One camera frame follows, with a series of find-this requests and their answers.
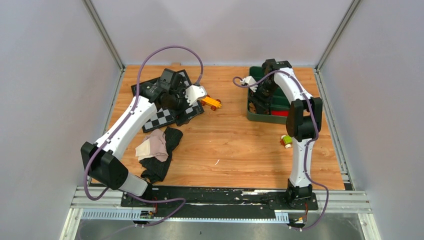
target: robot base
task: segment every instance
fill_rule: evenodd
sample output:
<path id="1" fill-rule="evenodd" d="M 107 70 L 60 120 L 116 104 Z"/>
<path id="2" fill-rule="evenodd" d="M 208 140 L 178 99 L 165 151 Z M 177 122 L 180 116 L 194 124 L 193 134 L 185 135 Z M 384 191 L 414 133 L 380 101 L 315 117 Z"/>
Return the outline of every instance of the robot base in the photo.
<path id="1" fill-rule="evenodd" d="M 285 192 L 269 192 L 269 208 L 274 210 L 298 209 L 305 210 L 306 204 L 309 210 L 318 210 L 317 196 L 312 192 L 312 185 L 305 187 L 293 186 L 288 180 Z"/>
<path id="2" fill-rule="evenodd" d="M 150 182 L 147 182 L 147 188 L 143 195 L 139 196 L 141 199 L 145 200 L 154 200 L 153 199 L 153 192 L 152 192 L 153 185 Z M 122 195 L 121 207 L 127 207 L 127 208 L 137 208 L 137 207 L 149 207 L 154 206 L 152 203 L 145 203 L 142 201 L 139 201 L 137 199 L 132 198 L 131 196 L 127 194 Z"/>

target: wooden table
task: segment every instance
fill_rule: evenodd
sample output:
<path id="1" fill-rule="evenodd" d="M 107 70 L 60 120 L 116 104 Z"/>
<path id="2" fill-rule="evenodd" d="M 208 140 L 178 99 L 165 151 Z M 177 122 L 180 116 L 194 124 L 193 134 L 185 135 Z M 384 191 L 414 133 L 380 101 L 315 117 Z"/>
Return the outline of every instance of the wooden table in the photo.
<path id="1" fill-rule="evenodd" d="M 185 69 L 192 82 L 198 78 L 198 66 L 146 66 L 141 82 L 159 77 L 164 68 L 174 71 Z M 131 85 L 136 83 L 139 66 L 128 66 L 111 116 L 111 127 L 131 102 Z M 245 77 L 248 67 L 205 66 L 201 85 L 207 93 L 222 101 L 222 108 L 204 113 L 189 124 L 177 127 L 183 132 L 179 146 L 172 153 L 172 162 L 163 182 L 156 185 L 286 188 L 292 169 L 293 150 L 280 144 L 286 126 L 253 122 L 246 118 L 247 90 L 233 85 L 234 76 Z M 319 96 L 312 68 L 295 68 L 295 74 L 304 88 Z M 135 148 L 142 143 L 142 130 L 129 144 L 122 163 L 129 171 L 140 176 L 144 168 L 135 157 Z M 344 190 L 339 163 L 323 116 L 319 139 L 313 147 L 311 177 L 333 190 Z"/>

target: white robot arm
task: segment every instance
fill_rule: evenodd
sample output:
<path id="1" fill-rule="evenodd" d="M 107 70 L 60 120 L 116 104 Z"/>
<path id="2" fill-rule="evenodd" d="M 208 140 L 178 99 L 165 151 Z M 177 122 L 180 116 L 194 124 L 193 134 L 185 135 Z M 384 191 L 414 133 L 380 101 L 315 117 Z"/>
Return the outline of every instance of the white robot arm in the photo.
<path id="1" fill-rule="evenodd" d="M 120 162 L 131 140 L 161 107 L 169 108 L 174 116 L 178 116 L 177 125 L 188 123 L 185 110 L 206 95 L 207 92 L 202 86 L 186 87 L 181 75 L 169 69 L 165 69 L 154 83 L 140 84 L 140 96 L 138 99 L 134 96 L 118 121 L 94 144 L 86 142 L 81 147 L 82 162 L 86 168 L 98 146 L 107 142 L 95 156 L 88 175 L 113 190 L 119 189 L 142 196 L 148 183 L 130 173 Z"/>
<path id="2" fill-rule="evenodd" d="M 251 76 L 242 79 L 242 84 L 251 89 L 248 99 L 256 108 L 258 114 L 267 114 L 275 90 L 280 87 L 290 103 L 290 110 L 286 121 L 287 133 L 293 138 L 293 165 L 288 179 L 286 201 L 291 203 L 305 201 L 312 196 L 311 181 L 306 173 L 310 174 L 311 156 L 316 131 L 312 116 L 304 116 L 309 111 L 306 98 L 312 106 L 314 121 L 318 131 L 321 130 L 323 102 L 319 97 L 313 97 L 300 84 L 288 61 L 268 59 L 262 65 L 265 78 L 256 82 Z"/>

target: metal frame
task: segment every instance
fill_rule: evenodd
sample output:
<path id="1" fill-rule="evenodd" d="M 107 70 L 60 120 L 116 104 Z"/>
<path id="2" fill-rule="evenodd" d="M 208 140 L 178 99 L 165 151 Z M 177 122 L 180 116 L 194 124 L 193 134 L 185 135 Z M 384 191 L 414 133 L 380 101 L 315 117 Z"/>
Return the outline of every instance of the metal frame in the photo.
<path id="1" fill-rule="evenodd" d="M 99 195 L 104 187 L 89 187 L 88 190 L 93 195 Z M 284 189 L 256 189 L 254 191 L 243 191 L 243 195 L 256 195 L 258 193 L 284 192 Z M 325 204 L 326 191 L 314 190 L 319 209 Z M 121 199 L 123 193 L 118 190 L 108 190 L 103 198 L 92 201 L 87 198 L 84 188 L 76 188 L 65 225 L 60 236 L 61 240 L 73 240 L 77 234 L 81 220 L 140 220 L 141 211 L 154 211 L 154 207 L 122 207 Z M 275 210 L 273 219 L 245 219 L 245 218 L 185 218 L 171 217 L 170 222 L 208 222 L 208 223 L 266 223 L 266 224 L 286 224 L 289 214 L 303 213 L 303 210 Z M 366 240 L 377 239 L 377 231 L 374 216 L 364 191 L 330 190 L 327 214 L 331 213 L 355 213 L 361 221 L 362 231 Z M 149 219 L 150 222 L 159 221 L 161 217 Z"/>
<path id="2" fill-rule="evenodd" d="M 112 44 L 109 35 L 106 32 L 105 27 L 100 21 L 99 15 L 97 14 L 93 3 L 91 0 L 82 0 L 85 4 L 89 14 L 91 15 L 97 29 L 99 30 L 105 44 L 107 45 L 110 53 L 112 54 L 116 64 L 121 69 L 121 76 L 116 86 L 115 96 L 112 100 L 108 120 L 105 125 L 105 130 L 107 131 L 110 116 L 113 111 L 113 106 L 116 102 L 117 95 L 119 93 L 121 82 L 124 76 L 125 66 L 123 65 L 117 50 Z M 325 64 L 329 54 L 336 45 L 338 39 L 349 23 L 350 19 L 357 10 L 359 4 L 362 0 L 352 0 L 346 14 L 344 15 L 342 21 L 340 22 L 337 30 L 335 31 L 331 41 L 328 43 L 324 53 L 322 54 L 319 63 L 315 66 L 315 79 L 318 85 L 320 96 L 324 102 L 324 112 L 329 125 L 330 133 L 332 136 L 332 141 L 334 149 L 337 155 L 337 159 L 340 165 L 340 171 L 342 173 L 343 182 L 345 184 L 352 184 L 354 189 L 353 182 L 351 181 L 348 164 L 346 161 L 346 156 L 343 151 L 342 143 L 338 136 L 337 126 L 333 119 L 333 110 L 330 102 L 327 99 L 326 88 L 322 81 L 321 68 Z M 90 187 L 90 192 L 94 195 L 98 195 L 103 190 L 103 187 Z M 257 194 L 257 192 L 282 192 L 283 189 L 278 190 L 269 190 L 269 189 L 259 189 L 250 192 L 244 192 L 243 194 Z M 322 209 L 326 192 L 323 190 L 315 190 L 319 209 Z M 104 197 L 98 201 L 89 200 L 82 187 L 77 187 L 71 206 L 69 208 L 69 213 L 63 227 L 60 239 L 61 240 L 73 240 L 78 231 L 78 226 L 81 220 L 85 219 L 103 219 L 103 220 L 136 220 L 140 216 L 141 211 L 151 211 L 152 207 L 121 207 L 121 197 L 122 192 L 108 190 Z M 287 220 L 288 214 L 291 213 L 300 213 L 301 210 L 276 210 L 275 219 L 223 219 L 223 218 L 181 218 L 181 217 L 171 217 L 168 221 L 174 222 L 225 222 L 225 223 L 285 223 Z M 361 222 L 362 232 L 366 240 L 380 240 L 380 234 L 377 229 L 374 215 L 371 210 L 370 203 L 368 201 L 367 195 L 364 191 L 346 191 L 346 190 L 331 190 L 329 195 L 329 202 L 327 206 L 326 213 L 355 213 L 358 215 L 358 218 Z M 150 219 L 149 221 L 157 221 L 161 218 Z"/>
<path id="3" fill-rule="evenodd" d="M 112 43 L 111 38 L 108 35 L 108 32 L 106 31 L 105 26 L 103 25 L 102 21 L 100 20 L 99 14 L 96 11 L 96 8 L 93 5 L 93 2 L 91 0 L 82 0 L 82 2 L 85 5 L 85 8 L 88 11 L 88 14 L 90 14 L 91 19 L 93 20 L 98 32 L 100 33 L 101 37 L 103 38 L 104 43 L 107 46 L 107 49 L 109 49 L 110 54 L 113 57 L 113 60 L 115 61 L 118 68 L 121 70 L 121 72 L 124 70 L 125 65 L 122 62 L 117 49 L 115 48 L 114 44 Z"/>
<path id="4" fill-rule="evenodd" d="M 340 173 L 343 179 L 343 183 L 351 184 L 352 188 L 355 189 L 355 184 L 353 183 L 353 181 L 351 181 L 351 177 L 349 175 L 345 153 L 343 151 L 343 147 L 340 142 L 335 120 L 333 118 L 333 110 L 332 110 L 330 102 L 327 99 L 326 88 L 323 85 L 323 82 L 321 80 L 321 74 L 317 72 L 316 70 L 314 71 L 314 74 L 315 74 L 316 85 L 318 86 L 318 90 L 319 90 L 319 96 L 321 97 L 324 103 L 323 106 L 324 106 L 325 118 L 328 123 L 328 128 L 331 134 L 331 140 L 334 145 L 335 154 L 337 156 L 337 160 L 340 166 Z"/>
<path id="5" fill-rule="evenodd" d="M 315 67 L 316 70 L 320 70 L 323 67 L 324 63 L 326 62 L 326 60 L 329 56 L 329 54 L 333 50 L 333 47 L 336 45 L 337 41 L 339 40 L 339 37 L 342 35 L 343 31 L 345 30 L 345 28 L 348 25 L 349 21 L 351 20 L 352 16 L 355 14 L 355 12 L 358 9 L 358 6 L 361 2 L 362 2 L 362 0 L 353 0 L 350 3 L 350 6 L 347 9 L 346 14 L 344 15 L 343 19 L 341 20 L 340 24 L 337 27 L 337 30 L 335 31 L 330 42 L 328 43 L 324 53 L 322 54 L 321 58 L 319 59 L 318 65 L 316 65 L 316 67 Z"/>

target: red wire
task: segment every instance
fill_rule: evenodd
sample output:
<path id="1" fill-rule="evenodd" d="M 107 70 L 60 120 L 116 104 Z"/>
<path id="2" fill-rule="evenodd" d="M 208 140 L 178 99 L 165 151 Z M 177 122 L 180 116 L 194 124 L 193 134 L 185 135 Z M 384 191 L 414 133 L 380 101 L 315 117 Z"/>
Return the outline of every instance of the red wire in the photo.
<path id="1" fill-rule="evenodd" d="M 154 208 L 155 208 L 155 213 L 154 214 L 158 214 L 158 203 L 155 203 L 154 204 Z"/>
<path id="2" fill-rule="evenodd" d="M 306 211 L 305 211 L 305 215 L 304 215 L 304 218 L 305 218 L 304 222 L 306 222 L 308 220 L 308 204 L 306 202 L 305 202 L 305 207 L 306 207 Z"/>

